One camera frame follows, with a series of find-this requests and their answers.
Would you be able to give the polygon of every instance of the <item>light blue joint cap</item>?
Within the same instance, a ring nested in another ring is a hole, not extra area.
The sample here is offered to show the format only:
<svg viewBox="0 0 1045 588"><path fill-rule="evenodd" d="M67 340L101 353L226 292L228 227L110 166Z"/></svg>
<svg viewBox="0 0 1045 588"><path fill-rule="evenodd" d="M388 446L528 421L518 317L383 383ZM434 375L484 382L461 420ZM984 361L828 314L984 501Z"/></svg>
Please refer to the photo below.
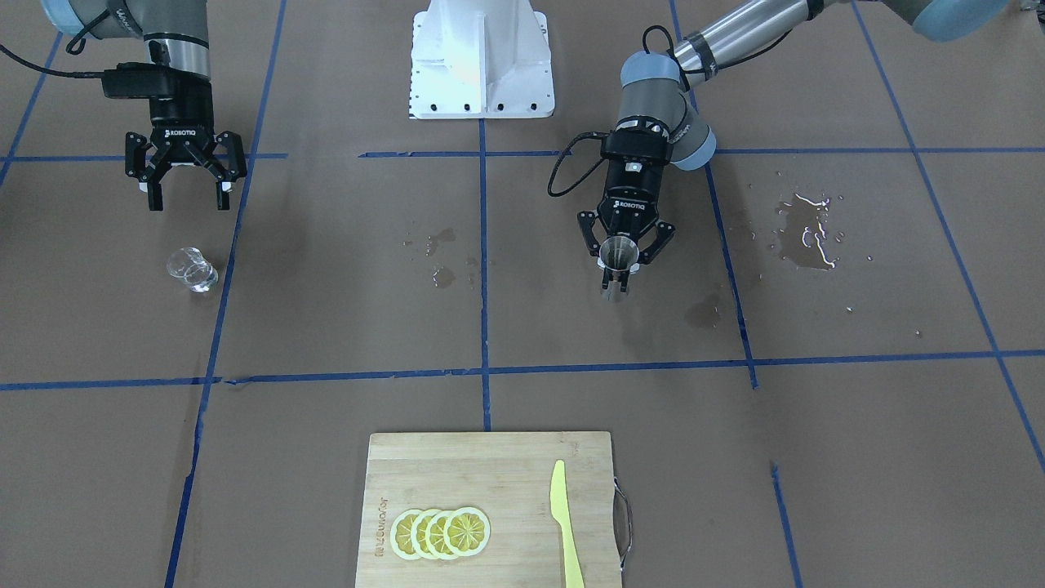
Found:
<svg viewBox="0 0 1045 588"><path fill-rule="evenodd" d="M930 41L946 43L986 24L1008 0L933 0L914 19L914 31Z"/></svg>
<svg viewBox="0 0 1045 588"><path fill-rule="evenodd" d="M40 0L40 5L44 7L44 13L54 28L63 33L71 37L84 28L84 23L76 16L76 10L72 9L69 0Z"/></svg>
<svg viewBox="0 0 1045 588"><path fill-rule="evenodd" d="M687 171L693 171L694 169L699 169L707 164L715 156L715 149L718 148L718 139L715 138L715 132L711 128L707 130L707 138L704 139L704 144L697 147L697 150L693 151L689 157L682 159L681 161L672 161L675 167L679 169L684 169Z"/></svg>
<svg viewBox="0 0 1045 588"><path fill-rule="evenodd" d="M638 51L628 57L628 61L624 62L624 67L621 68L622 88L632 81L657 78L673 79L680 83L678 64L668 55L661 53Z"/></svg>

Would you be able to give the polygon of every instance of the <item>white metal bracket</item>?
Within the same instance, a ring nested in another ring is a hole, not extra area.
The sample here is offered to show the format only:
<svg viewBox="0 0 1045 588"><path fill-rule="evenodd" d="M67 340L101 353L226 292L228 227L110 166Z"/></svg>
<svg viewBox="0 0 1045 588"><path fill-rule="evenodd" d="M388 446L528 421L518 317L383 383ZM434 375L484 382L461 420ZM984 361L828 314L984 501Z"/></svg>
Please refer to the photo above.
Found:
<svg viewBox="0 0 1045 588"><path fill-rule="evenodd" d="M548 19L529 0L432 0L414 17L411 118L555 111Z"/></svg>

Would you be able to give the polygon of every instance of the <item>metal handle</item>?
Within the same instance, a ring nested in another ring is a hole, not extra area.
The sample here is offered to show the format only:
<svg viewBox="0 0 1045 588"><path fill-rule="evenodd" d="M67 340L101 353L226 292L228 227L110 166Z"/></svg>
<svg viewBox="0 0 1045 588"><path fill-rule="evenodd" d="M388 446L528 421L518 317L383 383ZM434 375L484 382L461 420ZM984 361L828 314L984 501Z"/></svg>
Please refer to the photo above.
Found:
<svg viewBox="0 0 1045 588"><path fill-rule="evenodd" d="M624 494L623 490L621 490L621 483L617 479L617 476L613 476L613 499L614 499L614 502L616 502L616 499L617 499L618 496L620 496L621 497L621 501L624 502L624 512L627 515L627 521L626 522L627 522L627 525L628 525L628 544L627 544L627 546L625 546L624 552L620 552L619 551L620 556L621 556L621 573L624 573L624 563L625 563L625 560L628 559L628 554L631 552L631 546L634 544L635 533L634 533L634 530L631 527L631 502L628 501L628 496L626 494ZM613 511L613 517L614 517L614 521L616 521L616 518L617 518L617 511L616 510ZM613 525L613 537L614 538L617 537L617 525L616 524Z"/></svg>

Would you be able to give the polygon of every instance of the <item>robotic arm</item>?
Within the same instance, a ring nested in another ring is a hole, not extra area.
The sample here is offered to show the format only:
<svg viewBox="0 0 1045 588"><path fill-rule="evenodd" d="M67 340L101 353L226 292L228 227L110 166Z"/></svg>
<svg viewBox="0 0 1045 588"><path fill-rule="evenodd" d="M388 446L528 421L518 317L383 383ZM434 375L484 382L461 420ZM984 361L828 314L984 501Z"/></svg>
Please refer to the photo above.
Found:
<svg viewBox="0 0 1045 588"><path fill-rule="evenodd" d="M98 77L107 97L148 100L153 132L148 137L126 134L124 164L126 174L148 194L149 210L163 209L160 182L175 165L199 165L210 171L217 184L217 208L228 210L232 184L247 173L247 161L239 135L214 134L207 0L41 0L41 4L51 23L73 38L70 53L83 50L88 34L144 42L147 63L122 63ZM228 152L227 165L214 155L218 146Z"/></svg>
<svg viewBox="0 0 1045 588"><path fill-rule="evenodd" d="M979 28L1004 7L1007 0L882 0L926 38L945 42ZM783 41L792 28L813 20L837 0L749 0L710 26L686 37L669 52L640 51L621 70L623 94L618 122L610 133L587 133L602 141L599 163L609 162L602 199L595 210L577 214L588 253L603 269L602 288L612 298L617 284L628 291L628 278L649 263L674 235L675 227L657 213L664 167L673 163L686 170L706 164L715 154L715 134L697 115L686 92L722 70L758 56ZM563 150L563 157L570 147ZM549 181L550 195L561 192ZM606 234L600 243L596 221ZM638 242L650 231L655 237L645 248Z"/></svg>

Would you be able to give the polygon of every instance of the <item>water spill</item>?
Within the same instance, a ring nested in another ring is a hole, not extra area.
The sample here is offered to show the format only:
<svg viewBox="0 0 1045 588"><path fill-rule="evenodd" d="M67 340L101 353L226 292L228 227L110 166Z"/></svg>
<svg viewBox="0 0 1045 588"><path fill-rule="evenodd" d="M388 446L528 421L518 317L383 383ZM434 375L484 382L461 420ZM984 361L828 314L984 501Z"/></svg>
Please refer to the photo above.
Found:
<svg viewBox="0 0 1045 588"><path fill-rule="evenodd" d="M799 193L792 194L791 202L781 202L776 213L787 214L787 225L776 233L781 242L781 259L789 259L804 267L834 268L835 261L828 260L823 251L828 237L823 222L830 205L830 197L814 202Z"/></svg>
<svg viewBox="0 0 1045 588"><path fill-rule="evenodd" d="M722 319L718 310L719 292L709 293L703 301L690 307L686 311L686 324L693 329L718 329L718 322Z"/></svg>
<svg viewBox="0 0 1045 588"><path fill-rule="evenodd" d="M437 265L432 271L432 281L435 282L436 287L449 287L457 276L449 267L443 265Z"/></svg>
<svg viewBox="0 0 1045 588"><path fill-rule="evenodd" d="M457 240L454 229L443 229L437 235L428 235L428 242L424 245L424 254L431 257L439 249L440 242L449 242L451 240Z"/></svg>

